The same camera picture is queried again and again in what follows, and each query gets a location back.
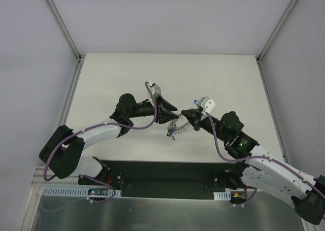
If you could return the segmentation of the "metal key organizer ring disc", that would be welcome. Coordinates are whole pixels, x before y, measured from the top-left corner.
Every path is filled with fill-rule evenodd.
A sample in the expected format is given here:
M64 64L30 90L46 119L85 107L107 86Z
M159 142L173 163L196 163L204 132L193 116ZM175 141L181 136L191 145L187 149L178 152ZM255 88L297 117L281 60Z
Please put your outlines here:
M181 114L181 111L178 111L177 114L179 118L171 121L167 126L167 132L168 130L172 130L175 135L181 134L191 126L189 121Z

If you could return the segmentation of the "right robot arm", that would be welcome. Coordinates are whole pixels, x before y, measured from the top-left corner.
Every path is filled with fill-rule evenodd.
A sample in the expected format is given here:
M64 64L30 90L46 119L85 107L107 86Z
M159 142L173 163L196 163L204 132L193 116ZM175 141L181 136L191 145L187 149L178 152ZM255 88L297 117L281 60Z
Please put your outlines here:
M215 141L221 140L230 159L239 163L243 170L229 174L233 187L243 184L260 189L291 206L305 221L319 225L324 220L324 176L314 177L300 171L282 159L273 156L258 141L242 129L243 123L234 111L216 119L203 109L183 110L182 115L194 130L204 129Z

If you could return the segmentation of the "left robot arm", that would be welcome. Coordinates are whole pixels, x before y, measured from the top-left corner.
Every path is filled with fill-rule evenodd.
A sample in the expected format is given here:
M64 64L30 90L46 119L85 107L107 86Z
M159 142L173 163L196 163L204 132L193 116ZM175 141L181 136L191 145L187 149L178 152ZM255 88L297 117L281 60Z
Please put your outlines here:
M104 184L107 172L103 166L95 158L83 157L82 152L102 141L126 135L135 128L132 118L153 116L155 123L164 124L178 118L177 110L161 95L153 101L146 99L138 103L132 94L123 94L114 113L104 122L79 130L59 126L41 150L39 158L59 179L75 173L88 175L97 185Z

